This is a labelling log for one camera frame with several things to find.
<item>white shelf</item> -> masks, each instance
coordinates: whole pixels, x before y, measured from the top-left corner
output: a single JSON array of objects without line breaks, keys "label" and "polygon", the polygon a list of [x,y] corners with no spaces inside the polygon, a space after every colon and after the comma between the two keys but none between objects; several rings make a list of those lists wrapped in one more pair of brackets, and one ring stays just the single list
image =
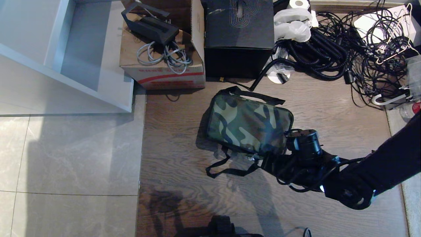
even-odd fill
[{"label": "white shelf", "polygon": [[123,10],[120,1],[76,4],[61,74],[130,107],[133,80],[119,67]]},{"label": "white shelf", "polygon": [[0,43],[44,64],[59,7],[69,0],[1,0]]},{"label": "white shelf", "polygon": [[123,10],[120,1],[0,0],[0,114],[131,112]]}]

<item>white plastic bag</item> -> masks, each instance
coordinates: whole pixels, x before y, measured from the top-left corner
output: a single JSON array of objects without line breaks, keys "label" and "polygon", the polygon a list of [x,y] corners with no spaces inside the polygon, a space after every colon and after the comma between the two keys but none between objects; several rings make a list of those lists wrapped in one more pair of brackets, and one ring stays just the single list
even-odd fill
[{"label": "white plastic bag", "polygon": [[290,8],[279,11],[273,17],[275,41],[291,39],[306,42],[311,37],[312,15],[302,8]]}]

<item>black strap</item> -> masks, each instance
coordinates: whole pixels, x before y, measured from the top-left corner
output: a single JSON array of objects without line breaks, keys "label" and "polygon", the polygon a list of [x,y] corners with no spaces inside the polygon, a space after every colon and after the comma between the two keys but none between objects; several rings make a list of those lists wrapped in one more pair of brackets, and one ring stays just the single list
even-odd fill
[{"label": "black strap", "polygon": [[237,170],[237,169],[232,169],[232,168],[229,168],[229,169],[224,169],[224,170],[222,170],[221,172],[211,174],[211,169],[212,169],[212,168],[214,168],[214,167],[218,167],[218,166],[221,166],[221,165],[225,164],[225,163],[226,163],[226,162],[227,162],[227,161],[231,158],[231,156],[230,156],[230,155],[228,155],[228,148],[227,148],[226,146],[223,146],[223,147],[222,147],[222,151],[225,153],[226,158],[225,158],[225,159],[223,159],[223,160],[221,160],[221,161],[218,161],[218,162],[216,162],[216,163],[214,163],[214,164],[212,164],[211,166],[209,166],[209,167],[207,167],[207,168],[206,168],[206,174],[207,174],[209,177],[211,177],[211,178],[216,178],[216,177],[218,177],[220,174],[224,174],[224,173],[225,173],[225,174],[237,175],[237,176],[244,177],[244,176],[246,176],[246,175],[250,174],[251,172],[253,172],[253,171],[255,171],[255,170],[257,170],[257,169],[259,168],[259,166],[258,166],[258,162],[259,162],[259,160],[258,160],[258,159],[255,159],[255,160],[254,160],[254,164],[252,164],[252,165],[249,167],[249,169],[248,169],[248,170]]},{"label": "black strap", "polygon": [[238,88],[238,86],[229,87],[223,91],[233,93],[239,96],[243,95],[243,96],[250,96],[250,97],[258,98],[258,99],[266,101],[268,104],[271,104],[271,105],[283,105],[285,103],[285,100],[281,100],[275,97],[271,97],[271,96],[267,96],[267,95],[259,94],[255,92],[242,91],[240,88]]}]

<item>gray floor tile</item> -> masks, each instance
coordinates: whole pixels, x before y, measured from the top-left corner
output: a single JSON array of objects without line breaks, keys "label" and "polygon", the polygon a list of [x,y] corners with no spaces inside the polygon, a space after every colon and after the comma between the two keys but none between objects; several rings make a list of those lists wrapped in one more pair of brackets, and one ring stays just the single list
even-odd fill
[{"label": "gray floor tile", "polygon": [[15,195],[13,192],[0,191],[0,237],[10,236]]},{"label": "gray floor tile", "polygon": [[0,190],[16,191],[29,117],[0,117]]},{"label": "gray floor tile", "polygon": [[18,193],[13,237],[133,237],[137,197]]},{"label": "gray floor tile", "polygon": [[134,112],[31,117],[18,191],[137,195],[145,95]]}]

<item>toilet paper roll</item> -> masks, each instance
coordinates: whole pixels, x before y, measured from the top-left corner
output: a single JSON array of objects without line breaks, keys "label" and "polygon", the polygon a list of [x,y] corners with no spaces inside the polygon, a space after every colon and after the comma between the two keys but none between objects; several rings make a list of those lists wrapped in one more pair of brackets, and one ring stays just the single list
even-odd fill
[{"label": "toilet paper roll", "polygon": [[310,4],[307,0],[290,0],[287,8],[304,8],[308,10]]}]

